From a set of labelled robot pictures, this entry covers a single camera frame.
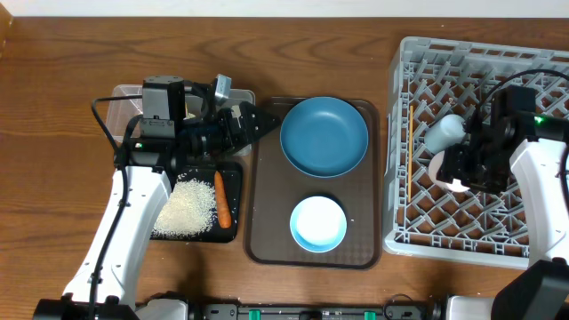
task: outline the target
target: carrot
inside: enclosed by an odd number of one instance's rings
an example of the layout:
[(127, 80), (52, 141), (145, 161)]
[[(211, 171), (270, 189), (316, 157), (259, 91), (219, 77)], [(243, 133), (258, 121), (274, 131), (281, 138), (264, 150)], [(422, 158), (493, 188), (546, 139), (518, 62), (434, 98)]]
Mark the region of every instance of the carrot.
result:
[(223, 178), (220, 172), (215, 172), (215, 202), (217, 203), (217, 219), (221, 228), (231, 227), (231, 213), (229, 213), (228, 199), (225, 197)]

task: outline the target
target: black tray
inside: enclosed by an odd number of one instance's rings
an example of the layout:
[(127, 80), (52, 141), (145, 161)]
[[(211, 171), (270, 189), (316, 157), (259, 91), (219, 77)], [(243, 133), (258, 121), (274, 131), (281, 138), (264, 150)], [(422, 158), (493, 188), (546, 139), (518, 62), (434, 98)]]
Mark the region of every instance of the black tray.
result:
[[(284, 119), (303, 98), (273, 98), (265, 109)], [(381, 256), (381, 161), (379, 112), (367, 101), (347, 100), (367, 125), (369, 145), (362, 162), (340, 177), (322, 179), (294, 168), (280, 145), (280, 128), (253, 145), (252, 189), (244, 247), (266, 264), (367, 269)], [(308, 196), (334, 198), (344, 209), (348, 230), (335, 249), (312, 253), (293, 239), (294, 206)]]
[(230, 228), (221, 228), (217, 221), (217, 212), (213, 215), (212, 228), (199, 235), (195, 236), (176, 236), (169, 238), (167, 236), (159, 235), (155, 230), (152, 230), (150, 240), (170, 240), (170, 241), (198, 241), (210, 243), (229, 243), (237, 234), (237, 222), (239, 221), (239, 204), (241, 202), (241, 186), (243, 181), (243, 168), (241, 164), (234, 162), (218, 163), (218, 164), (199, 164), (188, 165), (178, 172), (178, 175), (186, 173), (186, 176), (180, 181), (190, 181), (197, 179), (209, 182), (213, 186), (213, 177), (215, 172), (219, 171), (223, 178), (223, 185), (225, 187), (225, 195), (228, 199), (228, 206), (231, 210), (231, 218), (233, 222)]

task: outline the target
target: dish rack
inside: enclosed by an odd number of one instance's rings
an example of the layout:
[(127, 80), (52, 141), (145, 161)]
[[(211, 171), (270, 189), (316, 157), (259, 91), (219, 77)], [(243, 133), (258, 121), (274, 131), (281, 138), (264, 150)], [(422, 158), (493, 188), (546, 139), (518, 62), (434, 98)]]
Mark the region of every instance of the dish rack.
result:
[[(423, 137), (443, 116), (468, 118), (485, 93), (516, 72), (569, 71), (569, 52), (432, 38), (405, 38), (389, 67), (388, 153), (383, 188), (383, 244), (389, 253), (521, 268), (528, 265), (524, 205), (513, 176), (499, 196), (453, 193), (433, 184)], [(565, 80), (543, 74), (516, 84), (538, 90), (537, 112), (569, 117)], [(411, 201), (407, 194), (409, 107), (413, 108)], [(489, 121), (490, 103), (482, 107)]]

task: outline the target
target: chopstick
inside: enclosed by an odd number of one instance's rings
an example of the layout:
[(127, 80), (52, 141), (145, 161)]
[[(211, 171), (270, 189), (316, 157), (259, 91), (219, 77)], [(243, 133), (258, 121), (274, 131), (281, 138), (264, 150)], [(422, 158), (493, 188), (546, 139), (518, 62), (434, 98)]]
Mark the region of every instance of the chopstick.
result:
[(409, 105), (409, 162), (407, 165), (407, 202), (411, 202), (411, 180), (413, 174), (413, 106)]

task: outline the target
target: blue plate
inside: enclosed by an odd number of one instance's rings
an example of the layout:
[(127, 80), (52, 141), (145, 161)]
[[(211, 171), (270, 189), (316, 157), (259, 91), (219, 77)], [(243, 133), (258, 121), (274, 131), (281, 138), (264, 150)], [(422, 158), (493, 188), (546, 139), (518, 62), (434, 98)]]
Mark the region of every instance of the blue plate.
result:
[(331, 178), (354, 169), (365, 156), (367, 125), (345, 101), (318, 97), (297, 104), (281, 127), (284, 155), (298, 170)]
[(291, 234), (303, 249), (329, 252), (346, 235), (346, 215), (341, 207), (325, 196), (311, 196), (302, 200), (291, 215)]

